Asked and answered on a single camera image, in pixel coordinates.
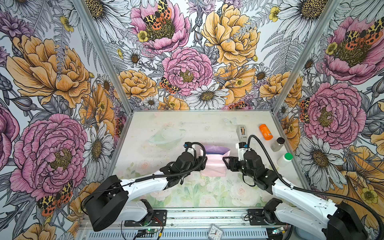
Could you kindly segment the purple wrapping paper sheet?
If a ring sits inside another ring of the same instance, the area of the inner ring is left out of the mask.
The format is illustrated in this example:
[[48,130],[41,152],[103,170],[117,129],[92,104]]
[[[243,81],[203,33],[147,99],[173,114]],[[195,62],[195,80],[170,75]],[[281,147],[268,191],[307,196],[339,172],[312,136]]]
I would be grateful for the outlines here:
[[226,147],[205,145],[207,162],[205,169],[201,171],[204,177],[225,177],[227,161],[223,158],[229,157],[231,150]]

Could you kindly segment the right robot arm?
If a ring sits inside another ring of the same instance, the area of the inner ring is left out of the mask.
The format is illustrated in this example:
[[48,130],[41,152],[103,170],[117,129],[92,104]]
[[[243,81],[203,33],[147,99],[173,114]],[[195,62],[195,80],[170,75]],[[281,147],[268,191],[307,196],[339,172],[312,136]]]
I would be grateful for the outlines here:
[[261,159],[240,161],[237,157],[224,157],[232,172],[250,177],[254,186],[274,197],[262,211],[248,211],[251,225],[289,224],[320,240],[366,240],[369,237],[355,210],[346,203],[335,204],[316,195],[294,190],[292,183],[275,171],[265,168]]

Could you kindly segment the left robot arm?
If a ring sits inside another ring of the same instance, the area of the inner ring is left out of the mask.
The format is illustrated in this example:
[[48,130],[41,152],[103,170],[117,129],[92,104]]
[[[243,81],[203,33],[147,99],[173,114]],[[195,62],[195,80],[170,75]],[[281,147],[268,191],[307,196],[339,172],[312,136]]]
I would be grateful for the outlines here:
[[81,210],[88,215],[95,232],[116,221],[148,222],[154,215],[153,207],[145,199],[136,199],[182,184],[192,172],[203,170],[206,162],[205,155],[193,157],[190,153],[182,153],[175,162],[149,176],[132,180],[110,176],[82,200]]

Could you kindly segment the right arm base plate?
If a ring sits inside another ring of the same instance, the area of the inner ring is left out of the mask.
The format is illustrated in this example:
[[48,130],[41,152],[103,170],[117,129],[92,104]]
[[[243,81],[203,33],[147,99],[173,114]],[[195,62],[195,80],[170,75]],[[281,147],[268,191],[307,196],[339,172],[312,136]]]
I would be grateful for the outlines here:
[[285,226],[286,223],[278,220],[275,213],[264,209],[248,209],[248,219],[251,226]]

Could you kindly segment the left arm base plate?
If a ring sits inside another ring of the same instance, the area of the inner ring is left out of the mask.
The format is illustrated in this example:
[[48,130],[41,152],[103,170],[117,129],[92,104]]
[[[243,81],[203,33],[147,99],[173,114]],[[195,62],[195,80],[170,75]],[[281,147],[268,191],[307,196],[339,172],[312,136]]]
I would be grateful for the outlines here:
[[167,210],[154,210],[147,214],[142,220],[124,221],[125,227],[164,227],[167,222]]

